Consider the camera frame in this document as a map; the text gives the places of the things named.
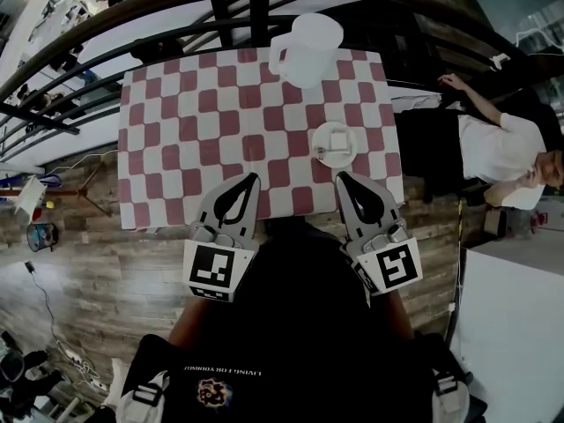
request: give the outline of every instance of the man's hand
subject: man's hand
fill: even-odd
[[[520,188],[536,188],[538,185],[542,184],[543,175],[540,173],[537,167],[527,174],[519,177],[517,182]]]
[[[465,91],[468,89],[468,85],[458,77],[457,74],[447,74],[439,77],[439,81],[444,85],[449,85],[458,91]]]

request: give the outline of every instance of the white container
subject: white container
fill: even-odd
[[[271,41],[269,70],[290,84],[308,89],[319,85],[343,42],[343,27],[322,14],[302,14],[292,23],[292,32]],[[286,59],[280,63],[280,53]]]

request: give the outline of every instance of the desk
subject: desk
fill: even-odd
[[[179,226],[202,197],[244,172],[261,179],[258,218],[333,212],[337,170],[311,152],[327,121],[354,131],[345,170],[404,201],[399,146],[380,56],[340,49],[317,87],[268,70],[268,48],[206,53],[126,74],[118,144],[122,228]]]

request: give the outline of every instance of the wooden floor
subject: wooden floor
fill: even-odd
[[[100,158],[92,157],[63,172],[65,186],[80,184],[99,162]],[[82,378],[54,349],[43,293],[34,286],[23,261],[33,262],[37,282],[48,293],[57,337],[90,359],[105,383],[112,380],[112,358],[131,361],[139,339],[147,333],[166,337],[190,299],[182,283],[186,227],[166,228],[157,234],[123,231],[115,153],[106,156],[104,163],[90,196],[114,216],[107,218],[74,197],[57,201],[56,208],[43,217],[61,231],[60,244],[52,253],[33,254],[23,227],[10,212],[0,212],[0,329],[8,330],[26,352],[49,346],[53,366],[76,383]],[[421,181],[406,178],[404,185],[406,204],[400,211],[419,240],[424,271],[422,281],[403,289],[404,304],[416,328],[444,333],[456,282],[457,200],[444,197],[424,204]],[[470,225],[478,226],[482,217],[481,210],[474,212]],[[337,214],[317,215],[310,221],[337,236],[345,234]],[[258,238],[263,239],[261,230]],[[94,404],[103,399],[85,384],[75,385],[75,390]],[[68,387],[63,391],[73,392]]]

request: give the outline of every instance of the red and white tablecloth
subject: red and white tablecloth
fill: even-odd
[[[404,189],[396,126],[376,53],[340,49],[317,87],[293,87],[268,70],[268,48],[229,50],[155,64],[125,75],[119,130],[124,229],[190,224],[203,195],[254,171],[259,219],[337,209],[337,170],[322,165],[311,137],[327,121],[358,139],[346,168]]]

